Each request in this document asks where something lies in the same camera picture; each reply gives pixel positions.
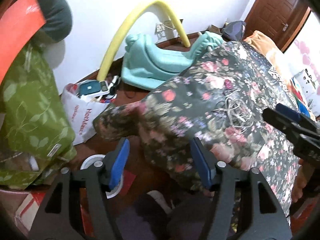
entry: yellow foam tube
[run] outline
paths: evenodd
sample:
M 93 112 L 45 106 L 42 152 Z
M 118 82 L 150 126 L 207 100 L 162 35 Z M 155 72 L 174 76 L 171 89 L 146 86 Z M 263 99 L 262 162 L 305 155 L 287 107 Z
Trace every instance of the yellow foam tube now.
M 135 23 L 135 21 L 143 14 L 143 12 L 151 5 L 156 4 L 158 5 L 170 18 L 172 21 L 174 27 L 178 31 L 180 38 L 182 40 L 183 45 L 188 48 L 190 47 L 190 41 L 182 27 L 182 24 L 174 11 L 171 9 L 171 7 L 165 3 L 162 0 L 155 0 L 153 2 L 149 3 L 141 3 L 138 6 L 136 6 L 133 11 L 126 17 L 124 22 L 121 24 L 120 28 L 117 30 L 115 36 L 113 36 L 113 39 L 108 47 L 107 52 L 105 53 L 100 70 L 97 76 L 97 80 L 103 81 L 106 79 L 106 76 L 109 72 L 109 69 L 111 67 L 112 61 L 122 43 L 125 36 L 127 35 L 128 31 L 132 27 L 132 25 Z

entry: green leaf-patterned bag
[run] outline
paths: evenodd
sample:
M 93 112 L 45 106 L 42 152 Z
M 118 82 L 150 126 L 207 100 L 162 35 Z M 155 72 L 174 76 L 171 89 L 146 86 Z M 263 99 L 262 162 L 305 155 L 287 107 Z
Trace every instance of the green leaf-patterned bag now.
M 53 72 L 31 42 L 1 83 L 0 113 L 0 185 L 23 189 L 44 183 L 76 155 Z

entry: floral blanket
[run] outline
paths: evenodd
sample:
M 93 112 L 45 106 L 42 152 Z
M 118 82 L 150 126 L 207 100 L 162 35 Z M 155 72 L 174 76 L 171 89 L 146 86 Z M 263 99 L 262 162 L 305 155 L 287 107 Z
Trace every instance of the floral blanket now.
M 143 100 L 101 113 L 94 127 L 105 140 L 140 136 L 146 159 L 192 190 L 201 182 L 188 140 L 198 137 L 218 160 L 243 170 L 258 167 L 287 213 L 297 158 L 284 134 L 261 116 L 279 102 L 297 109 L 285 88 L 262 54 L 246 42 L 230 41 Z M 240 102 L 245 118 L 230 114 L 232 102 Z

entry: white label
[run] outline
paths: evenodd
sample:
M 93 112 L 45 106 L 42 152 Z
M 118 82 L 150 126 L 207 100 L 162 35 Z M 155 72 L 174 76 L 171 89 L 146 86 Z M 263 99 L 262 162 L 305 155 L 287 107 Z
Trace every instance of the white label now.
M 57 143 L 53 148 L 52 150 L 48 153 L 48 157 L 51 158 L 58 150 L 59 148 L 61 147 L 61 144 Z

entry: door handle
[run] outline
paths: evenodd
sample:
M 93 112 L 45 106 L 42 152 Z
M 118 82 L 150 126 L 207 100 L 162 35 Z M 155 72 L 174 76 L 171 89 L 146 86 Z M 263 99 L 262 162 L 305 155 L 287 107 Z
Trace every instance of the door handle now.
M 289 25 L 288 25 L 287 23 L 286 23 L 286 24 L 282 23 L 282 24 L 283 24 L 283 26 L 284 26 L 283 29 L 282 29 L 282 31 L 285 32 L 285 31 L 287 30 L 287 28 L 288 28 Z

